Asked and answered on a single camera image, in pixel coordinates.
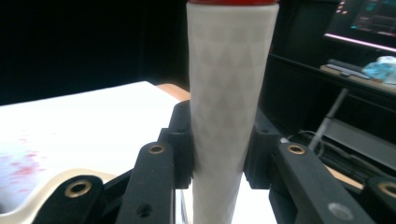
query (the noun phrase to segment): dark background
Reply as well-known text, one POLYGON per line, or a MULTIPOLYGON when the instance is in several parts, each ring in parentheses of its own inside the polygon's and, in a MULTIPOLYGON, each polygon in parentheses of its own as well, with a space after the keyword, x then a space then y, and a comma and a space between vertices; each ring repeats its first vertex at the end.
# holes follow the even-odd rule
MULTIPOLYGON (((185 0, 1 1, 0 105, 142 80, 171 82, 187 90, 185 4, 185 0)), ((394 94, 333 79, 318 70, 329 59, 364 66, 388 54, 323 36, 338 1, 279 4, 260 107, 286 133, 315 131, 339 91, 347 87, 369 104, 352 100, 349 105, 354 107, 342 108, 339 116, 380 137, 396 139, 394 94), (373 109, 372 103, 386 112, 373 109)))

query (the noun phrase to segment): red stain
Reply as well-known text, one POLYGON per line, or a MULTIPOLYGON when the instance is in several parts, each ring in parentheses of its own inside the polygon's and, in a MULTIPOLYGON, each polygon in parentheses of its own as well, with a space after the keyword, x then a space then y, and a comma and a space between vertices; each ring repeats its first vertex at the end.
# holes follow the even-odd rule
POLYGON ((32 175, 35 173, 35 167, 33 166, 21 166, 13 175, 32 175))
POLYGON ((33 157, 36 157, 36 156, 37 156, 37 154, 35 154, 35 153, 29 153, 25 157, 33 158, 33 157))

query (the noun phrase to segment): screw hole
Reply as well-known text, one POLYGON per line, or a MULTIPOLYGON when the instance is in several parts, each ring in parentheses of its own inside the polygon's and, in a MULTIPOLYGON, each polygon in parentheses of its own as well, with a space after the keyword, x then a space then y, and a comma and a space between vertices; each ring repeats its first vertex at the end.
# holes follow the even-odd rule
POLYGON ((148 149, 148 152, 151 154, 160 154, 165 152, 165 147, 163 146, 152 146, 148 149))
POLYGON ((396 184, 392 182, 381 182, 378 187, 382 192, 388 194, 388 196, 396 198, 396 184))
POLYGON ((141 204, 136 209, 136 213, 141 218, 149 217, 151 215, 151 213, 152 213, 152 207, 148 203, 141 204))
POLYGON ((328 208, 333 215, 340 219, 349 221, 354 218, 352 211, 340 203, 329 203, 328 208))
POLYGON ((69 198, 77 198, 90 191, 92 184, 88 180, 78 180, 67 186, 64 195, 69 198))
POLYGON ((305 153, 305 149, 298 146, 288 146, 288 151, 297 155, 302 155, 305 153))

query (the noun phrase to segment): cable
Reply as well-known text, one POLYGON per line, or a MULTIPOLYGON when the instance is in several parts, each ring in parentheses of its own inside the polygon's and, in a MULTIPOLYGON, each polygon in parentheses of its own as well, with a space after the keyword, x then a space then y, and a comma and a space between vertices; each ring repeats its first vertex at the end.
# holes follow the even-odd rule
MULTIPOLYGON (((306 130, 301 130, 301 131, 297 132, 296 134, 291 134, 291 135, 289 135, 289 136, 287 137, 287 139, 290 140, 290 139, 291 139, 292 137, 294 137, 295 135, 297 135, 297 134, 302 134, 302 133, 311 133, 311 134, 313 134, 313 135, 316 135, 315 132, 306 131, 306 130)), ((319 158, 319 157, 321 157, 321 156, 323 155, 323 153, 324 153, 324 144, 323 144, 323 141, 322 141, 321 139, 319 139, 318 141, 319 141, 319 143, 320 143, 320 148, 319 148, 319 152, 318 152, 318 154, 317 154, 317 157, 319 158)))
POLYGON ((364 160, 364 159, 362 159, 362 158, 360 158, 358 156, 346 153, 340 147, 337 147, 337 146, 335 146, 333 144, 330 144, 328 142, 325 142, 324 145, 326 147, 328 147, 329 149, 331 149, 332 151, 334 151, 335 153, 337 153, 339 156, 341 156, 341 157, 345 158, 346 160, 352 161, 355 164, 358 164, 358 165, 366 168, 367 170, 375 173, 376 175, 381 175, 381 176, 384 176, 384 177, 394 178, 394 176, 386 174, 385 172, 380 170, 378 167, 372 165, 370 162, 368 162, 368 161, 366 161, 366 160, 364 160))
POLYGON ((309 148, 314 149, 317 146, 318 142, 321 141, 323 134, 326 132, 328 126, 332 122, 332 118, 334 117, 335 112, 337 112, 341 103, 343 103, 344 99, 347 97, 347 93, 348 93, 348 89, 343 88, 341 92, 338 94, 337 99, 335 99, 334 104, 332 104, 332 108, 321 122, 317 132, 315 133, 314 137, 309 143, 308 145, 309 148))

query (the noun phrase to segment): white table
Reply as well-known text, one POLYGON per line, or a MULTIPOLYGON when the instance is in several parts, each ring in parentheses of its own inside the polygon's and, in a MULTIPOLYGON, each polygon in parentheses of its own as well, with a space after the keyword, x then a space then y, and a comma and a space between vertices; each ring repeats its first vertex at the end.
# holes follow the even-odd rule
MULTIPOLYGON (((177 103, 139 82, 0 106, 0 223, 30 223, 72 176, 107 182, 132 169, 139 149, 168 126, 177 103)), ((185 195, 191 216, 191 188, 185 195)), ((268 191, 252 190, 243 179, 233 223, 276 223, 268 191)))

